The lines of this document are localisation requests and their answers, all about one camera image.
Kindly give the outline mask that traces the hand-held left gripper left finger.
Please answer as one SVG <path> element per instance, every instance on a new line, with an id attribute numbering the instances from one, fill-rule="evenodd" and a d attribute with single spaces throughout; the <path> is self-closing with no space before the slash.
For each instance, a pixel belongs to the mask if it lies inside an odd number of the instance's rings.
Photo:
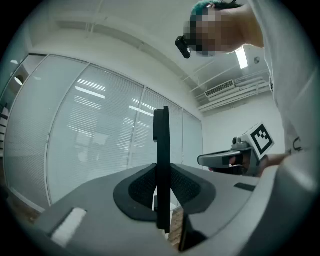
<path id="1" fill-rule="evenodd" d="M 90 180 L 54 203 L 36 220 L 36 242 L 45 254 L 174 254 L 154 222 L 135 221 L 115 204 L 118 183 L 144 167 L 134 167 Z M 86 211 L 65 247 L 51 239 L 51 233 L 73 208 Z"/>

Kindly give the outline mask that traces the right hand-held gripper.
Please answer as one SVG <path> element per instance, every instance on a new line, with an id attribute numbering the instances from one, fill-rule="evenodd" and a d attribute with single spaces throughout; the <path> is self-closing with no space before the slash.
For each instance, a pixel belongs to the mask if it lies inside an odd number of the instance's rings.
<path id="1" fill-rule="evenodd" d="M 274 144 L 266 126 L 261 122 L 240 137 L 234 137 L 230 150 L 200 155 L 197 162 L 203 167 L 209 167 L 211 172 L 255 177 L 261 160 Z M 244 159 L 249 159 L 248 166 L 243 166 Z"/>

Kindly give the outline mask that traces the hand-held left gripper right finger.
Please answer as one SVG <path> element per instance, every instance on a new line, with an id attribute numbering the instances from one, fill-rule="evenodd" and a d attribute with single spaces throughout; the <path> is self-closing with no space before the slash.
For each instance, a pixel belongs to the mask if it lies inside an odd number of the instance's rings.
<path id="1" fill-rule="evenodd" d="M 254 177 L 173 164 L 171 189 L 183 209 L 179 251 L 218 235 L 243 209 L 258 182 Z"/>

